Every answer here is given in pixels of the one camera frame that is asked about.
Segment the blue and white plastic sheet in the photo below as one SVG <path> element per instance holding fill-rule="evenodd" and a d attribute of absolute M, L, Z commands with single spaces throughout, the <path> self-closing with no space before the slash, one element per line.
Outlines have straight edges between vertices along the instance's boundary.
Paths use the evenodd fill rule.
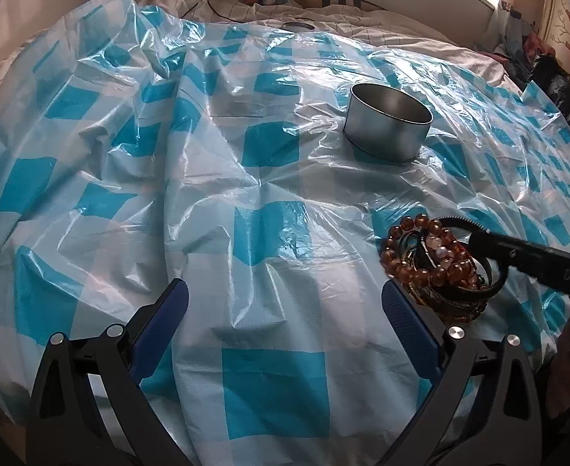
<path fill-rule="evenodd" d="M 416 162 L 343 136 L 370 81 L 432 111 Z M 99 335 L 181 277 L 188 313 L 142 388 L 196 464 L 374 464 L 429 388 L 376 246 L 418 212 L 570 251 L 565 120 L 534 84 L 411 52 L 89 2 L 0 89 L 0 404 L 23 421 L 53 332 Z M 537 366 L 569 313 L 511 271 L 471 327 Z"/>

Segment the metal bowl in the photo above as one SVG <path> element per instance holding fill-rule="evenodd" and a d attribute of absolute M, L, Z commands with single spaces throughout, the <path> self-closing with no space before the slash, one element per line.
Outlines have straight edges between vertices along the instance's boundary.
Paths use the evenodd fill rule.
<path fill-rule="evenodd" d="M 426 139 L 432 113 L 418 99 L 386 85 L 351 88 L 343 132 L 354 145 L 381 160 L 413 160 Z"/>

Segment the metal screw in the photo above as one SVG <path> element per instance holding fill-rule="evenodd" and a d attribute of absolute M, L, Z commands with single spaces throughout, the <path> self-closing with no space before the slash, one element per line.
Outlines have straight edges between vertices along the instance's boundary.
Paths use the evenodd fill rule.
<path fill-rule="evenodd" d="M 516 335 L 507 335 L 507 342 L 513 347 L 517 347 L 520 345 L 520 337 Z"/>
<path fill-rule="evenodd" d="M 464 335 L 465 335 L 464 330 L 461 327 L 452 325 L 449 328 L 449 336 L 451 336 L 451 338 L 454 338 L 455 340 L 463 339 Z"/>
<path fill-rule="evenodd" d="M 59 344 L 62 344 L 64 339 L 65 339 L 65 335 L 63 333 L 54 333 L 50 337 L 50 343 L 52 345 L 59 345 Z"/>
<path fill-rule="evenodd" d="M 106 330 L 106 334 L 110 338 L 121 336 L 123 334 L 123 326 L 119 324 L 113 324 Z"/>

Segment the wire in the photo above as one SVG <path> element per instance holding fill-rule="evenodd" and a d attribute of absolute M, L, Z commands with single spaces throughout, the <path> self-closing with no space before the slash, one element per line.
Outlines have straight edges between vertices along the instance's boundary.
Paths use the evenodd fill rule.
<path fill-rule="evenodd" d="M 181 16 L 181 18 L 183 19 L 184 17 L 186 17 L 189 13 L 191 13 L 194 9 L 196 9 L 197 5 L 200 4 L 200 2 L 202 2 L 203 0 L 199 0 L 198 2 L 196 2 L 192 7 L 190 7 L 183 16 Z M 236 21 L 235 19 L 231 19 L 230 17 L 224 16 L 222 14 L 219 14 L 218 12 L 216 12 L 216 9 L 212 6 L 212 4 L 210 3 L 209 0 L 207 0 L 207 4 L 209 6 L 210 9 L 212 9 L 212 12 L 214 12 L 218 17 L 221 17 L 223 19 L 227 19 L 228 21 L 231 21 L 233 23 L 238 23 L 238 24 L 244 24 L 244 21 Z"/>

